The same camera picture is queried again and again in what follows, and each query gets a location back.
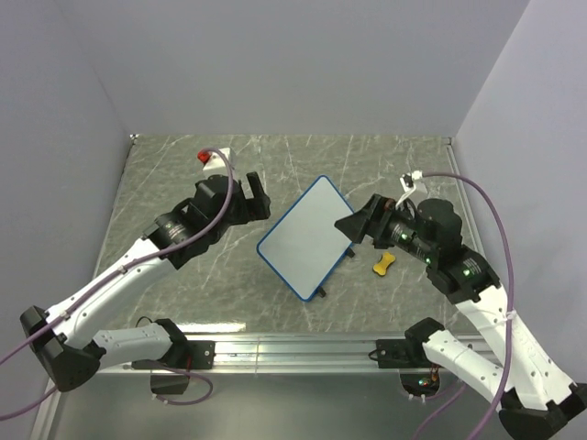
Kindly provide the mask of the yellow black eraser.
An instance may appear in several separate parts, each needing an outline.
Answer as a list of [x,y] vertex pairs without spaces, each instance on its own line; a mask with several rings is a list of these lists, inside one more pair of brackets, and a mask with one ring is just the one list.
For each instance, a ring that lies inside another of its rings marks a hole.
[[372,271],[379,277],[384,277],[388,269],[396,261],[395,255],[390,252],[383,252],[380,259],[373,265]]

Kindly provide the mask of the blue framed whiteboard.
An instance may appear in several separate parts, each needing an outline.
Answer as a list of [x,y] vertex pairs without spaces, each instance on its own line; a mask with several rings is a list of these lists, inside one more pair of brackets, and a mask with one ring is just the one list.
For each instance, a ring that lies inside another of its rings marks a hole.
[[334,224],[353,209],[326,175],[318,176],[257,244],[261,259],[307,303],[352,243]]

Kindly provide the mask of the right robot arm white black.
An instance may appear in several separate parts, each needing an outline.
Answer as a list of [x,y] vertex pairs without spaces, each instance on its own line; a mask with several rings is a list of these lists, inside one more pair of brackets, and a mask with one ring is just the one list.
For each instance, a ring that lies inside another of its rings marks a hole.
[[487,401],[514,439],[549,439],[586,409],[586,386],[563,372],[522,318],[507,309],[507,293],[493,268],[462,242],[462,220],[449,201],[405,201],[374,194],[356,213],[338,219],[354,243],[397,247],[426,265],[432,285],[467,317],[498,358],[492,363],[426,318],[405,331],[407,360],[448,369]]

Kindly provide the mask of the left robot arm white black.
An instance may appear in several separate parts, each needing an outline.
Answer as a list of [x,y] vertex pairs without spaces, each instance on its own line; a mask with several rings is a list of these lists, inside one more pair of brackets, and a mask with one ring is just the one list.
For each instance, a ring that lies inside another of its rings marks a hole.
[[158,216],[129,250],[69,299],[20,316],[30,347],[61,392],[72,391],[101,369],[126,362],[156,362],[166,369],[195,364],[194,348],[169,318],[143,327],[106,330],[105,323],[152,284],[204,254],[231,226],[270,217],[269,196],[257,172],[240,181],[213,175],[194,196]]

